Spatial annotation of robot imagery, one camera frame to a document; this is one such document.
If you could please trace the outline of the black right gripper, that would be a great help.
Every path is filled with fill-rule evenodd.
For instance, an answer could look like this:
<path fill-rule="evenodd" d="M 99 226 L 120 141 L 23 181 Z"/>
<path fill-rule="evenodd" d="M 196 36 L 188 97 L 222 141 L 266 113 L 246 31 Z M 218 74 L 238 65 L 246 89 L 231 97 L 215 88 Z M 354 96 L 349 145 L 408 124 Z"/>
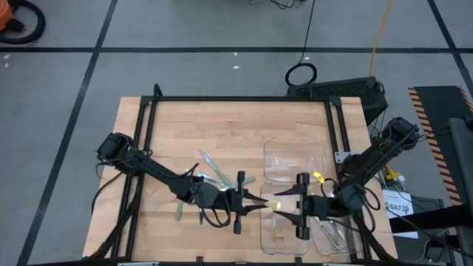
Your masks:
<path fill-rule="evenodd" d="M 296 203 L 296 207 L 299 209 L 301 218 L 299 215 L 284 211 L 274 211 L 274 213 L 290 220 L 292 225 L 296 226 L 296 237 L 298 239 L 310 238 L 310 228 L 307 225 L 307 218 L 309 216 L 328 220 L 329 217 L 343 217 L 350 214 L 348 209 L 337 198 L 309 195 L 307 193 L 310 184 L 310 175 L 308 173 L 297 174 L 296 184 L 286 191 L 275 193 L 275 196 L 299 194 L 299 201 Z"/>

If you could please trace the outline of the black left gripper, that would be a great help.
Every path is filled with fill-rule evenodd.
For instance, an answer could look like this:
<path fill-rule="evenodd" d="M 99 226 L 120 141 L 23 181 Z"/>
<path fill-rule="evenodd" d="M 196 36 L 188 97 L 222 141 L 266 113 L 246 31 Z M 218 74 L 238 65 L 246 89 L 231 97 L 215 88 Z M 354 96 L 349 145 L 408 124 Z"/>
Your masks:
<path fill-rule="evenodd" d="M 239 171 L 237 175 L 237 187 L 228 188 L 224 191 L 218 187 L 206 183 L 203 177 L 194 177 L 194 201 L 200 209 L 204 210 L 204 220 L 214 228 L 224 228 L 231 223 L 231 214 L 235 213 L 234 233 L 242 233 L 242 211 L 243 211 L 243 182 L 245 172 Z M 250 191 L 245 192 L 245 198 L 254 202 L 267 202 L 267 199 L 253 195 Z M 266 205 L 246 205 L 245 215 L 252 211 L 266 208 Z"/>

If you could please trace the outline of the clear plastic bin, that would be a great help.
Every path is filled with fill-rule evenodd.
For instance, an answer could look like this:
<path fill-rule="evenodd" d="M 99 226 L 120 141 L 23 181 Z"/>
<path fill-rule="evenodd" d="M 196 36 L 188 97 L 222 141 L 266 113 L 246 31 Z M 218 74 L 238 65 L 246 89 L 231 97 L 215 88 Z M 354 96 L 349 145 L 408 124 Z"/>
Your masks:
<path fill-rule="evenodd" d="M 269 202 L 281 202 L 279 211 L 290 214 L 299 214 L 296 202 L 297 195 L 275 196 L 275 193 L 286 191 L 292 187 L 291 183 L 265 183 L 260 189 L 261 198 Z M 276 215 L 277 227 L 272 229 L 271 218 Z M 260 240 L 262 251 L 269 255 L 291 254 L 304 255 L 307 250 L 307 242 L 296 238 L 296 228 L 291 221 L 275 214 L 270 208 L 260 211 Z"/>
<path fill-rule="evenodd" d="M 356 255 L 361 251 L 361 239 L 353 218 L 349 215 L 343 217 L 329 217 L 328 220 L 321 220 L 318 217 L 309 216 L 307 221 L 310 224 L 310 237 L 316 251 L 322 256 Z M 344 230 L 347 240 L 346 245 L 337 250 L 324 235 L 321 224 L 326 221 L 337 221 Z"/>
<path fill-rule="evenodd" d="M 319 183 L 314 171 L 328 178 L 325 148 L 315 143 L 268 141 L 263 157 L 264 175 L 272 182 L 295 183 L 297 174 L 308 173 L 312 183 Z"/>

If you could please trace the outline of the yellow plug cluster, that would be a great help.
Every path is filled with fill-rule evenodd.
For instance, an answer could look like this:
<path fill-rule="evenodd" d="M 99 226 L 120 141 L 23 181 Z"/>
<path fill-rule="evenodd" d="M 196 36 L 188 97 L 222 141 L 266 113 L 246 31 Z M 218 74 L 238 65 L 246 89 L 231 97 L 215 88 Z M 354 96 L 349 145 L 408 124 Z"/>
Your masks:
<path fill-rule="evenodd" d="M 395 183 L 403 185 L 405 183 L 405 178 L 400 172 L 392 170 L 389 166 L 385 166 L 384 181 L 388 186 L 394 185 Z"/>

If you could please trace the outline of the white SA7 label sheet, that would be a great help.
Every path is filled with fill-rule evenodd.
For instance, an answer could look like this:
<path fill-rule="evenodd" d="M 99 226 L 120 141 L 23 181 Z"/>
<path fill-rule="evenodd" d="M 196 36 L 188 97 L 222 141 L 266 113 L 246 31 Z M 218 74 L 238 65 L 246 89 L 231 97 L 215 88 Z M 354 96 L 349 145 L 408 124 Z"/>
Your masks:
<path fill-rule="evenodd" d="M 388 217 L 407 216 L 414 214 L 411 195 L 406 192 L 383 190 L 385 206 L 388 209 Z"/>

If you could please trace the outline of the black computer case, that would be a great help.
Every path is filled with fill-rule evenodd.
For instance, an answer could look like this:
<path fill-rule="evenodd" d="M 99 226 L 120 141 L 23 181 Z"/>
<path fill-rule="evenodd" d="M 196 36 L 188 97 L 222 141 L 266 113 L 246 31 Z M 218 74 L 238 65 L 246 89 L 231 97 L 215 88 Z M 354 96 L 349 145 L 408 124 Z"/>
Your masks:
<path fill-rule="evenodd" d="M 371 124 L 389 106 L 385 98 L 384 85 L 375 77 L 312 83 L 290 86 L 287 89 L 287 96 L 308 98 L 310 95 L 360 98 L 367 125 Z"/>

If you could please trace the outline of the black beam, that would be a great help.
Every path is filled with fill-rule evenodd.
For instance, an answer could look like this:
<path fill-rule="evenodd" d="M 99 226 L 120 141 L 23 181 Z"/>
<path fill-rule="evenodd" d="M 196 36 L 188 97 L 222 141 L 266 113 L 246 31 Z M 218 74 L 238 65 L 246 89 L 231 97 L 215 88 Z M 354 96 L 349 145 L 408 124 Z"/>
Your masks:
<path fill-rule="evenodd" d="M 470 205 L 454 205 L 406 216 L 396 214 L 394 218 L 389 219 L 389 223 L 393 233 L 455 228 L 458 226 L 473 228 L 473 207 Z"/>

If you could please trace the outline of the black hazard-striped ramp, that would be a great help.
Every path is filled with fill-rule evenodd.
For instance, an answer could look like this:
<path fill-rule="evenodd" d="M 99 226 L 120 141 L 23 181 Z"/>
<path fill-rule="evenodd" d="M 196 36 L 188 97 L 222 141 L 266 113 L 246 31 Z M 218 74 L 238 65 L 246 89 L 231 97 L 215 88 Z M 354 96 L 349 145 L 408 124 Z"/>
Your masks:
<path fill-rule="evenodd" d="M 450 203 L 466 204 L 468 197 L 449 133 L 449 119 L 473 115 L 473 104 L 461 86 L 411 86 L 407 91 Z"/>

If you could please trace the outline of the orange vacuum cleaner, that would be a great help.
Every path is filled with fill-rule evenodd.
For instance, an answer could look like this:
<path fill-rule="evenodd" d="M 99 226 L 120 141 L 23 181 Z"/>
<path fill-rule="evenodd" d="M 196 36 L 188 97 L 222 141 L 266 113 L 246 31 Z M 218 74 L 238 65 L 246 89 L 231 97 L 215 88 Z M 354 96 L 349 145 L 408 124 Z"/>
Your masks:
<path fill-rule="evenodd" d="M 8 0 L 0 0 L 0 32 L 10 27 L 13 21 L 13 10 Z"/>

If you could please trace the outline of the black metal table frame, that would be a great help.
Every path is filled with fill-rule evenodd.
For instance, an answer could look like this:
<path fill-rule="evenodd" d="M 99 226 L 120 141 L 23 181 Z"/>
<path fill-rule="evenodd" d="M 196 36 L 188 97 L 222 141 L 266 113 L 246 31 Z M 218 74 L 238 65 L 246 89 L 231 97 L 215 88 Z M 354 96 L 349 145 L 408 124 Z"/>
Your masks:
<path fill-rule="evenodd" d="M 328 120 L 325 105 L 310 98 L 263 96 L 163 96 L 157 102 L 154 122 L 148 122 L 150 97 L 123 97 L 114 130 L 139 134 L 151 132 L 153 158 L 164 166 L 183 171 L 205 163 L 205 151 L 226 175 L 235 180 L 238 171 L 254 177 L 251 192 L 265 181 L 263 145 L 267 140 L 317 143 L 331 147 L 331 136 L 340 135 L 339 122 Z M 232 227 L 213 228 L 198 222 L 198 211 L 188 206 L 182 219 L 174 220 L 177 199 L 157 180 L 146 177 L 137 227 L 123 229 L 117 254 L 95 255 L 118 219 L 125 180 L 114 180 L 115 171 L 103 173 L 105 191 L 98 197 L 84 246 L 83 261 L 94 265 L 122 262 L 157 262 L 160 265 L 192 265 L 202 257 L 207 265 L 294 266 L 296 256 L 269 255 L 260 248 L 259 214 L 243 219 L 242 233 Z"/>

